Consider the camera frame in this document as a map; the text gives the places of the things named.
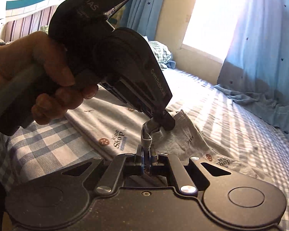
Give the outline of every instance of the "checkered pillow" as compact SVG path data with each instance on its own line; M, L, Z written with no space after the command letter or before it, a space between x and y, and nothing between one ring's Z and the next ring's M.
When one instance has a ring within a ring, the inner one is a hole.
M48 25L42 26L40 28L40 31L45 32L48 35L48 27L49 27Z
M148 44L150 45L159 64L166 65L171 60L172 55L166 45L158 41L148 41Z

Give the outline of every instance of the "checkered bed sheet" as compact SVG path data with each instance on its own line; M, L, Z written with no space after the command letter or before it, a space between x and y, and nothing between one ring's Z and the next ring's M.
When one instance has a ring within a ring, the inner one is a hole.
M280 225L289 230L289 141L284 133L232 102L209 83L179 70L164 72L173 98L203 134L241 160L269 174L287 198ZM98 156L66 119L33 123L12 137L0 134L0 181L9 190L21 183Z

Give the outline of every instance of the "printed logo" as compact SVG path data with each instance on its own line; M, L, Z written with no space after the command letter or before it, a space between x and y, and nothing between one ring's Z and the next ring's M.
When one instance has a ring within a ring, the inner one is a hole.
M93 11L96 11L96 10L99 8L99 6L96 5L96 4L94 4L94 2L92 2L91 0L88 0L88 1L87 1L87 4L90 6L90 8L91 8Z
M99 145L107 146L107 145L109 145L109 140L106 138L101 138L101 139L99 139Z
M111 140L114 140L113 146L124 150L125 142L127 137L122 131L116 130Z
M154 73L154 69L151 69L151 74L153 75L156 83L157 83L157 86L159 87L160 91L162 92L163 96L166 95L163 87L162 87L162 84L160 83L159 79L157 78L156 74Z
M192 136L192 137L187 141L187 143L190 144L193 139L194 139L194 137Z
M206 158L208 161L213 161L212 156L210 154L206 154Z
M223 167L226 167L227 165L230 164L230 160L226 157L222 157L222 158L219 158L217 160L218 160L218 162L216 164L223 166Z
M121 151L124 150L124 146L125 146L126 140L127 140L127 137L124 136L123 139L122 139L121 145L120 145L120 150Z

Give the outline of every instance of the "blue curtain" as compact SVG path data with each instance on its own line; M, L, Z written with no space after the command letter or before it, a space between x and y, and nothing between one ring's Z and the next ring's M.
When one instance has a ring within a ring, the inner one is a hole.
M289 0L246 1L218 84L237 103L289 132Z
M135 30L153 41L163 0L131 0L125 5L120 27Z

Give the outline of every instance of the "window sill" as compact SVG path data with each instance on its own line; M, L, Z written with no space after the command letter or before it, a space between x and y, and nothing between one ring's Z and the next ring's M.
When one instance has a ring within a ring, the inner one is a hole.
M214 60L214 61L216 61L216 62L218 62L218 63L221 63L221 64L224 63L224 60L222 60L222 59L220 59L220 58L218 58L218 57L216 57L216 56L210 55L210 54L208 54L207 52L203 52L203 51L201 51L201 50L199 50L199 49L195 49L195 48L193 48L193 47L191 47L191 46L182 44L181 48L187 49L187 50L189 50L189 51L197 52L198 54L200 54L200 55L202 55L202 56L204 56L204 57L210 58L211 60Z

